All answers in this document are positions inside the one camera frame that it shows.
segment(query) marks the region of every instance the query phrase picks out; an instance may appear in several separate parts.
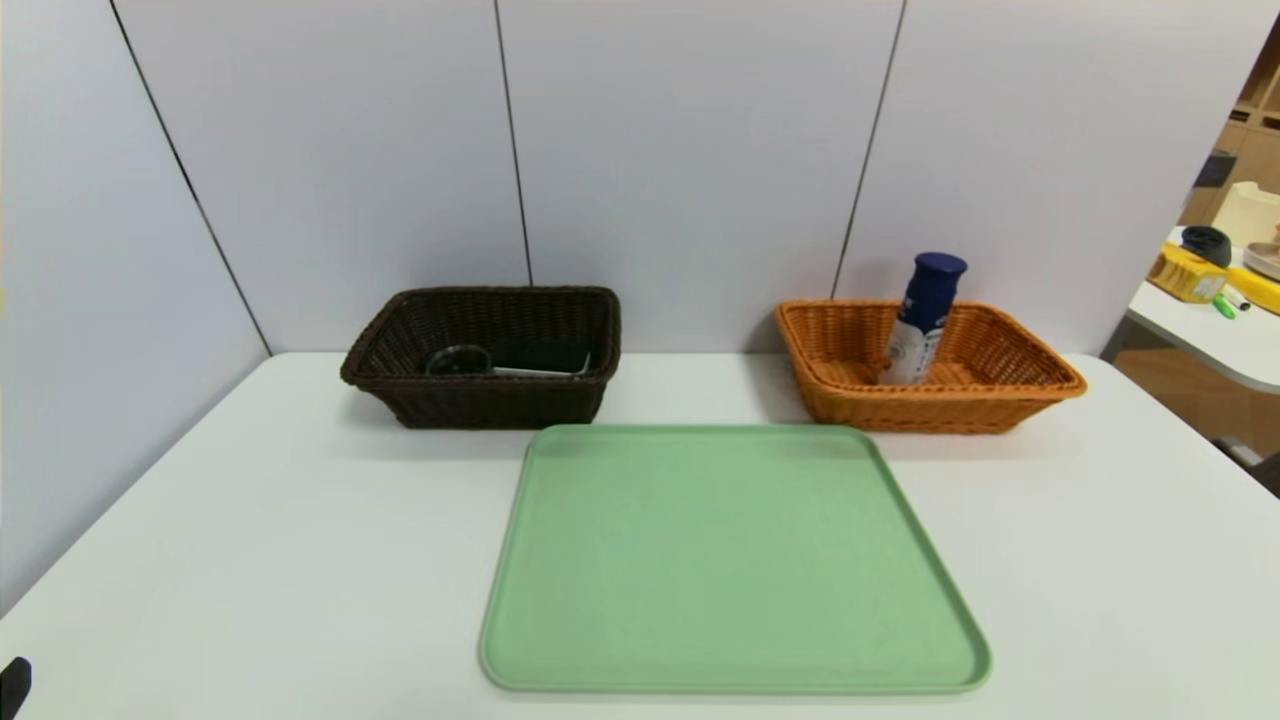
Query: basket rim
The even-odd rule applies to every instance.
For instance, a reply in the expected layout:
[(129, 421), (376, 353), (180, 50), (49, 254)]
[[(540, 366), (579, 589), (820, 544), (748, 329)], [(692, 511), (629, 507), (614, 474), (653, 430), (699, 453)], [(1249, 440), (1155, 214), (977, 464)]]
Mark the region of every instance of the basket rim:
[[(421, 295), (593, 295), (604, 299), (609, 305), (612, 328), (605, 338), (604, 361), (586, 373), (564, 378), (544, 378), (525, 375), (392, 375), (383, 373), (361, 373), (360, 361), (369, 348), (381, 337), (387, 323), (392, 315), (411, 297)], [(540, 387), (545, 389), (570, 389), (585, 386), (607, 383), (618, 370), (618, 360), (622, 355), (622, 305), (616, 292), (602, 286), (443, 286), (402, 290), (393, 295), (383, 307), (374, 315), (365, 329), (356, 337), (356, 342), (347, 352), (338, 374), (343, 382), (360, 389), (408, 389), (408, 388), (438, 388), (449, 386), (456, 388), (479, 389), (480, 386), (493, 386), (494, 388), (509, 386), (512, 383), (526, 387)]]
[(899, 401), (940, 401), (940, 400), (1027, 400), (1041, 402), (1057, 402), (1071, 397), (1079, 397), (1088, 391), (1088, 383), (1079, 370), (1055, 352), (1041, 338), (1032, 334), (1018, 320), (1004, 310), (986, 302), (957, 301), (952, 307), (965, 307), (989, 313), (1009, 324), (1024, 340), (1030, 342), (1038, 351), (1047, 355), (1055, 365), (1071, 379), (1064, 383), (1052, 384), (995, 384), (995, 386), (955, 386), (955, 384), (922, 384), (922, 386), (873, 386), (854, 383), (832, 383), (819, 378), (810, 357), (804, 352), (799, 342), (796, 327), (791, 323), (787, 313), (801, 307), (897, 307), (901, 302), (896, 300), (788, 300), (778, 304), (774, 318), (786, 340), (787, 351), (791, 355), (791, 364), (796, 373), (804, 375), (803, 380), (812, 387), (826, 391), (831, 395), (846, 398), (881, 398)]

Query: white table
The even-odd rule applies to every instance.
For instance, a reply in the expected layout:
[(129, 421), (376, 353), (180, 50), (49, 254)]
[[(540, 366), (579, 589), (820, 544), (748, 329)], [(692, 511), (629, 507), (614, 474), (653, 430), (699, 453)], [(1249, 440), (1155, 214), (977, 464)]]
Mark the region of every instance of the white table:
[[(1266, 717), (1280, 503), (1105, 363), (1006, 436), (877, 436), (992, 647), (928, 698), (524, 696), (476, 639), (526, 432), (411, 432), (269, 360), (0, 620), (19, 720)], [(628, 355), (602, 423), (804, 421), (786, 360)]]
[[(1180, 237), (1181, 228), (1174, 228), (1169, 241)], [(1183, 302), (1146, 281), (1126, 316), (1244, 387), (1280, 393), (1280, 316), (1252, 307), (1228, 320), (1212, 304)]]

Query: yellow object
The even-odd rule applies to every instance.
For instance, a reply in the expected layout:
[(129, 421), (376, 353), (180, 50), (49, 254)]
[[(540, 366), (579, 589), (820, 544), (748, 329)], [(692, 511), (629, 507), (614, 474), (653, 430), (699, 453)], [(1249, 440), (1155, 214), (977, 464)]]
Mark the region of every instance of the yellow object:
[(1280, 315), (1280, 284), (1248, 268), (1231, 268), (1226, 272), (1226, 281), (1249, 302)]
[(1183, 302), (1208, 302), (1226, 284), (1226, 270), (1176, 245), (1165, 243), (1147, 279)]

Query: white container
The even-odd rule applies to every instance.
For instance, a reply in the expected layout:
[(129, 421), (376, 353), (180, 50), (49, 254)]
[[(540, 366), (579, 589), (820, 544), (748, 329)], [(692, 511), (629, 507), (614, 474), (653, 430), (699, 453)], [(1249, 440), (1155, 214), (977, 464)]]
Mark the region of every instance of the white container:
[(1226, 200), (1213, 217), (1212, 225), (1231, 238), (1231, 245), (1248, 247), (1253, 242), (1271, 242), (1280, 224), (1280, 195), (1258, 190), (1256, 182), (1238, 182), (1226, 192)]

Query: white bottle label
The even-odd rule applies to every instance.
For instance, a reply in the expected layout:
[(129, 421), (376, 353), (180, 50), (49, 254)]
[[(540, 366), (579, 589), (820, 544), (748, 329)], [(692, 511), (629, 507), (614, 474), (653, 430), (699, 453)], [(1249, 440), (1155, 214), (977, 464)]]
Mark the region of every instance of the white bottle label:
[(888, 340), (890, 366), (881, 373), (879, 382), (886, 386), (918, 386), (929, 374), (929, 365), (938, 352), (942, 341), (942, 328), (920, 332), (920, 328), (899, 320), (893, 325), (893, 336)]

